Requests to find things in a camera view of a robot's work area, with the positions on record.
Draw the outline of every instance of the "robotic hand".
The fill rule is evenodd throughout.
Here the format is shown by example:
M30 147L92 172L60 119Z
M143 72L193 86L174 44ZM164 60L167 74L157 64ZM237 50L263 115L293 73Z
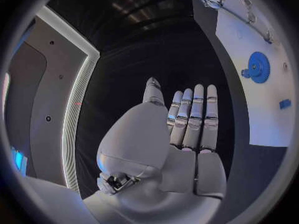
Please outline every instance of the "robotic hand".
M203 134L204 88L174 94L169 112L160 84L147 82L143 103L127 111L103 138L97 154L99 189L112 195L143 180L157 180L159 192L223 198L225 173L215 153L218 131L217 90L207 89Z

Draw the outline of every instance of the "blue light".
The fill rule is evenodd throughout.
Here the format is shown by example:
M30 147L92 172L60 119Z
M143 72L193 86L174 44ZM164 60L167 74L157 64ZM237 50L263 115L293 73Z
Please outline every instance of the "blue light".
M17 152L15 155L15 163L18 169L21 169L23 155L20 152Z

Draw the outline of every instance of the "led light strip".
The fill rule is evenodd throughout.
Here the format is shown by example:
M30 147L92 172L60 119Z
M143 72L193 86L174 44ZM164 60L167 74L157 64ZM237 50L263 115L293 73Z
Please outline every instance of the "led light strip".
M68 188L80 194L75 162L76 130L81 104L90 77L98 59L100 58L100 52L93 47L81 34L79 34L74 28L72 28L48 7L44 6L38 12L37 16L87 55L76 77L68 98L61 137L62 164L65 182Z

